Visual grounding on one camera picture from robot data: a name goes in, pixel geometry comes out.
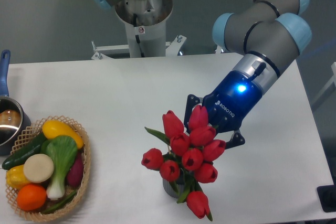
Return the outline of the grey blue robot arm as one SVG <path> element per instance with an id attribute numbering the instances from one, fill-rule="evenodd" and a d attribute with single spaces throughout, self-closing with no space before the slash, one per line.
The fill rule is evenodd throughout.
<path id="1" fill-rule="evenodd" d="M 168 56 L 166 21 L 172 0 L 94 0 L 101 8 L 114 8 L 124 23 L 132 58 Z M 232 132 L 226 147 L 244 144 L 243 119 L 309 44 L 312 32 L 301 18 L 310 0 L 253 0 L 240 14 L 220 15 L 212 38 L 225 52 L 242 58 L 214 91 L 203 98 L 189 95 L 184 126 L 197 105 L 207 109 L 217 133 Z"/>

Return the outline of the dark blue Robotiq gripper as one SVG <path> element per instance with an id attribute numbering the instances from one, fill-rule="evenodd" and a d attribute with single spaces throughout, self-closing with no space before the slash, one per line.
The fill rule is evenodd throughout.
<path id="1" fill-rule="evenodd" d="M 226 150 L 244 145 L 245 138 L 239 128 L 262 96 L 262 91 L 254 83 L 247 82 L 247 77 L 238 71 L 231 71 L 204 98 L 188 95 L 184 115 L 186 132 L 204 125 L 204 106 L 208 111 L 208 122 L 217 127 L 217 133 L 234 131 L 226 142 Z"/>

